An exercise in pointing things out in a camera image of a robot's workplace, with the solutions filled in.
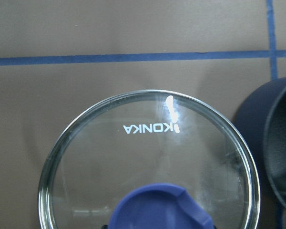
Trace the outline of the glass pot lid blue knob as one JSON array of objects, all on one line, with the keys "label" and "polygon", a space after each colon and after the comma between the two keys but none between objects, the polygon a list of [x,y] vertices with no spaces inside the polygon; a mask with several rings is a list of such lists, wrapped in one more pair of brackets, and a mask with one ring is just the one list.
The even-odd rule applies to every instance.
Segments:
[{"label": "glass pot lid blue knob", "polygon": [[40,178],[43,229],[255,229],[260,185],[236,127],[193,97],[141,90],[73,120]]}]

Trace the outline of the dark blue saucepan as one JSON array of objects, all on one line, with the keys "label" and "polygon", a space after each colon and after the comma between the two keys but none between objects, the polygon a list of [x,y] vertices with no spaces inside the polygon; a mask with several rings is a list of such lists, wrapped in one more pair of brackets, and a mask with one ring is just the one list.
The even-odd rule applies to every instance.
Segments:
[{"label": "dark blue saucepan", "polygon": [[286,209],[286,77],[252,92],[238,108],[234,125],[251,150],[262,193]]}]

